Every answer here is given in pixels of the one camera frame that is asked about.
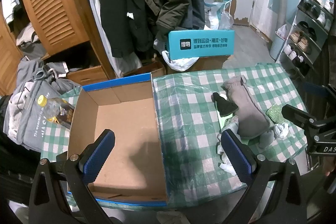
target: plastic bag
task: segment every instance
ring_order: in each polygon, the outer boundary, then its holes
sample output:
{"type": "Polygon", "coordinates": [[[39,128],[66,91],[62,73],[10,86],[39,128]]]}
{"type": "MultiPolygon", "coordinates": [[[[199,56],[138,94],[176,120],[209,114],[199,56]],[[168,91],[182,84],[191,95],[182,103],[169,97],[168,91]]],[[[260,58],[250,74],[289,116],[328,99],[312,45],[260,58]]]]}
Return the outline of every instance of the plastic bag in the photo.
{"type": "Polygon", "coordinates": [[[288,28],[287,25],[282,25],[278,30],[277,30],[277,35],[280,36],[282,39],[286,39],[288,35],[288,28]]]}
{"type": "Polygon", "coordinates": [[[218,30],[219,21],[224,9],[231,0],[204,0],[205,25],[218,30]]]}
{"type": "Polygon", "coordinates": [[[232,16],[227,11],[224,11],[220,17],[218,30],[231,30],[233,23],[232,16]]]}
{"type": "Polygon", "coordinates": [[[154,49],[160,52],[167,65],[176,71],[186,71],[199,59],[199,57],[193,57],[169,60],[169,52],[165,50],[165,43],[158,39],[154,40],[154,49]]]}

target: black coat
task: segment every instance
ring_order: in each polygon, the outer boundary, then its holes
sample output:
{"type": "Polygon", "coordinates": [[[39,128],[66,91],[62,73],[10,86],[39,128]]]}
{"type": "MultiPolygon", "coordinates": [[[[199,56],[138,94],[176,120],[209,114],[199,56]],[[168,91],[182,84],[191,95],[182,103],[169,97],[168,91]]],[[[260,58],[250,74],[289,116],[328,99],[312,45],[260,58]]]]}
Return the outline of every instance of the black coat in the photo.
{"type": "Polygon", "coordinates": [[[134,49],[145,52],[153,45],[144,0],[100,0],[100,7],[101,24],[113,57],[127,56],[134,49]]]}

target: blue cardboard box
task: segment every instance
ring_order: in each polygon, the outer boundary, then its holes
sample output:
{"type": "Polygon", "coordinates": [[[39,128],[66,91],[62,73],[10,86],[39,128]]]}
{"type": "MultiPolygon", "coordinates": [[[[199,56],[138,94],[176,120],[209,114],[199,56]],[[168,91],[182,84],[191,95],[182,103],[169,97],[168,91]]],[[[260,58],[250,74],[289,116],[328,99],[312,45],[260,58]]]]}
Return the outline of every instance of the blue cardboard box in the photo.
{"type": "Polygon", "coordinates": [[[185,30],[168,34],[167,50],[171,60],[191,57],[232,55],[233,30],[185,30]]]}

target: table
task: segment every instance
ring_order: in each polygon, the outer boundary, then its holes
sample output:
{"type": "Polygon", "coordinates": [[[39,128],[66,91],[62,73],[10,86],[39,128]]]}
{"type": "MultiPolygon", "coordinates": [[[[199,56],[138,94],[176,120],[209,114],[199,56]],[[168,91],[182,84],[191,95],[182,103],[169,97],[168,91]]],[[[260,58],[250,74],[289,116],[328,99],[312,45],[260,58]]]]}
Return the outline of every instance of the table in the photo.
{"type": "MultiPolygon", "coordinates": [[[[243,187],[236,176],[221,170],[216,153],[219,123],[211,94],[223,91],[224,81],[244,75],[250,93],[263,111],[274,103],[291,104],[305,111],[293,83],[279,64],[257,64],[255,67],[196,71],[166,75],[153,79],[154,99],[159,121],[159,133],[169,189],[168,208],[195,206],[243,187]]],[[[76,103],[79,90],[64,94],[76,103]]],[[[67,150],[69,132],[48,124],[41,157],[55,161],[56,155],[67,150]]],[[[275,140],[260,149],[258,138],[249,141],[255,154],[269,160],[285,161],[298,155],[307,145],[303,130],[290,124],[285,140],[275,140]]],[[[70,204],[73,198],[67,197],[70,204]]],[[[103,207],[148,209],[100,202],[103,207]]]]}

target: cardboard box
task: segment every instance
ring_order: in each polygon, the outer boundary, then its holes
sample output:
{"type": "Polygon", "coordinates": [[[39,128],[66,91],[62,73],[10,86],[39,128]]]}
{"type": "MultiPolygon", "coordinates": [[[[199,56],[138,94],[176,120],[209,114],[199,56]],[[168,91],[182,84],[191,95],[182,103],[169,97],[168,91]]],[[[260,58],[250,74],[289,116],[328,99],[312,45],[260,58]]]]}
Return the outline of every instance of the cardboard box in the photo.
{"type": "Polygon", "coordinates": [[[233,30],[185,30],[168,34],[167,50],[171,60],[191,57],[232,55],[233,30]]]}
{"type": "Polygon", "coordinates": [[[95,198],[165,206],[165,172],[150,73],[83,87],[73,115],[68,157],[80,154],[106,128],[115,133],[115,147],[95,182],[88,185],[95,198]]]}

